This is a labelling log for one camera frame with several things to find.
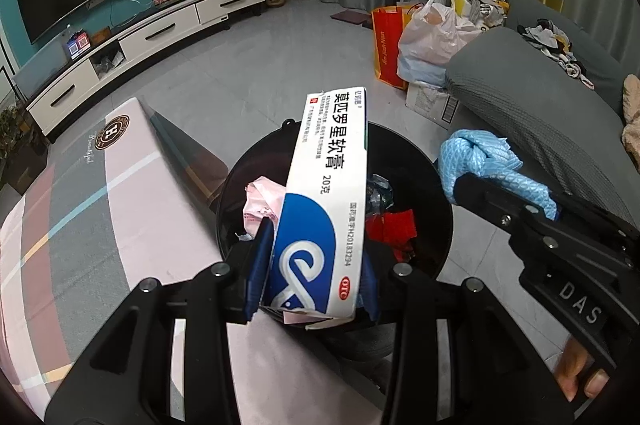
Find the gray sofa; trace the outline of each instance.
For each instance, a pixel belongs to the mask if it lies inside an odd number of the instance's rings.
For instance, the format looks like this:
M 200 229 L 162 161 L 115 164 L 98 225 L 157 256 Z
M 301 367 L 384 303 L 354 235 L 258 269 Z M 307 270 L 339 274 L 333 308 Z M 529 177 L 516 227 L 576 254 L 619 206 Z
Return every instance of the gray sofa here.
M 573 44 L 595 85 L 570 79 L 526 43 L 518 24 L 552 20 Z M 640 174 L 620 143 L 622 66 L 583 29 L 537 0 L 512 0 L 494 28 L 447 66 L 447 88 L 463 105 L 533 156 L 565 191 L 640 227 Z

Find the blue logo on box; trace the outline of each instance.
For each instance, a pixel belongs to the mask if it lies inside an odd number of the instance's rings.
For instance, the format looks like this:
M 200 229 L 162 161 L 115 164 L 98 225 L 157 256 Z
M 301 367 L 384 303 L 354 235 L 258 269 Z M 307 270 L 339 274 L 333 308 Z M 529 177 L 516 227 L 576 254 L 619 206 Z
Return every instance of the blue logo on box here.
M 335 230 L 313 199 L 286 194 L 264 293 L 274 308 L 326 313 L 335 262 Z

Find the white ribbon logo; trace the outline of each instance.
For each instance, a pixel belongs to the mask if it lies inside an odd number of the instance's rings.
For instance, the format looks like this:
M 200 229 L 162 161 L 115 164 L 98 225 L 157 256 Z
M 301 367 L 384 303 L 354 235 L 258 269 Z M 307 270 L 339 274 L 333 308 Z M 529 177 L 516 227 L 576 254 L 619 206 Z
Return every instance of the white ribbon logo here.
M 293 259 L 293 262 L 296 263 L 298 270 L 302 273 L 306 281 L 311 282 L 315 280 L 324 267 L 324 253 L 322 253 L 322 249 L 316 245 L 316 243 L 312 243 L 311 241 L 296 241 L 295 243 L 291 243 L 280 255 L 279 263 L 280 273 L 282 273 L 284 280 L 287 281 L 287 286 L 273 297 L 271 304 L 280 308 L 295 295 L 305 309 L 315 310 L 316 303 L 313 297 L 308 293 L 302 285 L 302 282 L 300 282 L 300 279 L 296 277 L 296 274 L 291 269 L 290 260 L 292 255 L 297 251 L 306 251 L 311 255 L 311 266 L 309 266 L 304 259 Z

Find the floor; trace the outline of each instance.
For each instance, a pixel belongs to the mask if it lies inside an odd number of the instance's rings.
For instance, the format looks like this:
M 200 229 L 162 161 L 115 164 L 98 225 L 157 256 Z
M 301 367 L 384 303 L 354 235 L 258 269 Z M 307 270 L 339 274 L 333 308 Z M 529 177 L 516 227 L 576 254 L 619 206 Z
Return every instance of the floor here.
M 55 161 L 75 138 L 127 99 L 143 97 L 229 168 L 287 118 L 300 119 L 310 92 L 365 85 L 370 121 L 393 129 L 436 159 L 447 131 L 404 106 L 404 93 L 375 80 L 372 31 L 332 20 L 338 5 L 292 1 L 234 24 L 141 72 L 75 122 L 52 146 Z M 476 128 L 464 108 L 457 126 Z M 19 198 L 0 192 L 0 217 Z M 454 207 L 454 238 L 440 279 L 481 278 L 525 331 L 550 368 L 565 329 L 518 283 L 522 262 L 508 234 Z

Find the tv stand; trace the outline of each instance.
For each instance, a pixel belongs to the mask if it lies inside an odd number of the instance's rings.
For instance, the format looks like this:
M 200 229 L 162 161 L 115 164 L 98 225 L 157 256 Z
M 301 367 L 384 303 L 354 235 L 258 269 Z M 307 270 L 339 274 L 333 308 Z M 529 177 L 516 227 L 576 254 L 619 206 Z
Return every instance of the tv stand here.
M 234 11 L 250 7 L 259 15 L 262 2 L 264 0 L 180 0 L 155 12 L 144 12 L 140 20 L 115 32 L 107 41 L 79 56 L 69 68 L 54 75 L 27 105 L 27 110 L 43 134 L 53 139 L 63 122 L 117 77 L 211 26 L 224 23 L 222 26 L 229 29 L 228 15 Z M 103 56 L 113 56 L 118 51 L 124 56 L 118 66 L 107 72 L 96 71 Z

